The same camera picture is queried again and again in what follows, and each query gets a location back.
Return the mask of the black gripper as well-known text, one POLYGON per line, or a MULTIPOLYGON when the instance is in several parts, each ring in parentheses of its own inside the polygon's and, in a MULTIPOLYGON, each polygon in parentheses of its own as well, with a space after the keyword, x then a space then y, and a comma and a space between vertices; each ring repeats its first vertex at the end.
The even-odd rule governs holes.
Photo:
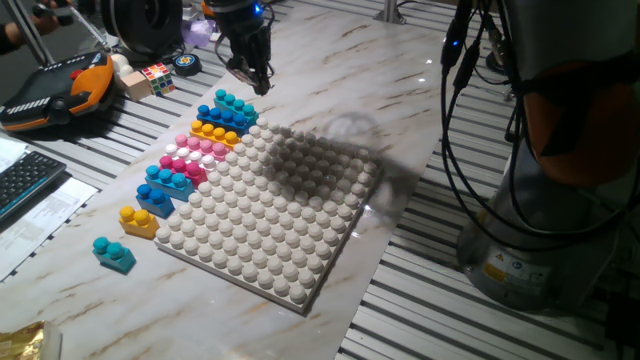
MULTIPOLYGON (((270 4, 259 0, 214 0, 214 17, 222 35, 229 40, 241 40, 257 33, 263 27, 270 29, 275 14, 270 4)), ((257 83, 257 95, 266 95, 271 88, 269 34, 257 34, 254 41, 255 71, 242 53, 241 45, 230 42, 231 57, 227 70, 244 83, 257 83)))

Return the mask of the person hand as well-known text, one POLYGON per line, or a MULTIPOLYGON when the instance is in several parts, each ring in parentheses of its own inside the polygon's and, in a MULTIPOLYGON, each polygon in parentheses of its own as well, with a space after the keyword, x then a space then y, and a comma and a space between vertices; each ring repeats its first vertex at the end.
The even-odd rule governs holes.
MULTIPOLYGON (((31 16, 31 20, 41 35, 48 35, 60 26, 55 16, 42 16, 40 18, 31 16)), ((20 47, 25 44, 25 40, 15 23, 6 24, 5 32, 13 45, 20 47)))

